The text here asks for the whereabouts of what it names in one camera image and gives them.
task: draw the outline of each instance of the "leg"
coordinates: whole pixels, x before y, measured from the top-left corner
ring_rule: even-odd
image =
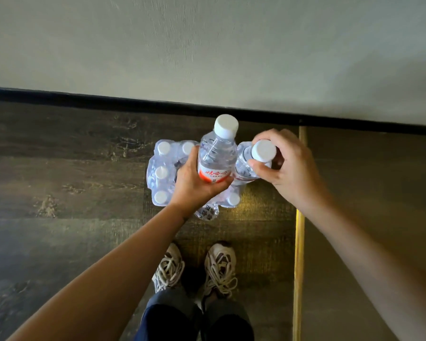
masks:
[[[172,243],[153,276],[156,294],[148,301],[135,341],[195,341],[202,313],[179,284],[184,270],[180,251]]]
[[[237,287],[233,248],[216,243],[205,258],[205,291],[202,299],[204,341],[253,341],[254,332],[243,306],[231,300]]]

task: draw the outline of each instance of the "blue jeans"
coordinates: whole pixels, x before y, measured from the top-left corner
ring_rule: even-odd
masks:
[[[218,299],[202,314],[180,287],[160,291],[148,301],[134,341],[196,341],[199,331],[204,341],[254,340],[242,305]]]

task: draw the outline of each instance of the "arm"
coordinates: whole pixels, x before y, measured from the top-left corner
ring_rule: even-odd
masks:
[[[198,151],[194,147],[178,171],[170,204],[52,297],[9,340],[118,340],[178,230],[232,182],[202,181]]]
[[[279,170],[255,160],[254,171],[273,183],[325,235],[386,324],[401,341],[426,341],[426,277],[373,240],[333,199],[308,148],[288,130],[256,136],[280,151]]]

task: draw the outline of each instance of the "pack of water bottles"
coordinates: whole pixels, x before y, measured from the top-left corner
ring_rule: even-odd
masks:
[[[208,183],[218,183],[228,176],[233,183],[225,191],[213,197],[204,207],[196,212],[197,217],[212,220],[219,213],[218,206],[236,207],[241,200],[244,185],[259,177],[248,164],[255,159],[271,167],[276,155],[276,147],[269,140],[235,144],[235,135],[239,123],[231,115],[216,118],[214,130],[204,135],[200,141],[197,170],[199,176]],[[147,186],[152,190],[152,201],[156,206],[166,206],[173,194],[178,169],[186,163],[193,146],[199,143],[186,140],[175,142],[159,140],[154,155],[148,162]]]

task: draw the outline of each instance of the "yellow strip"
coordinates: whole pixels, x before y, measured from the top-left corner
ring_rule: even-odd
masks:
[[[306,127],[300,126],[298,137],[307,145]],[[304,215],[297,210],[295,221],[295,269],[293,271],[292,341],[301,341],[301,305],[304,270]]]

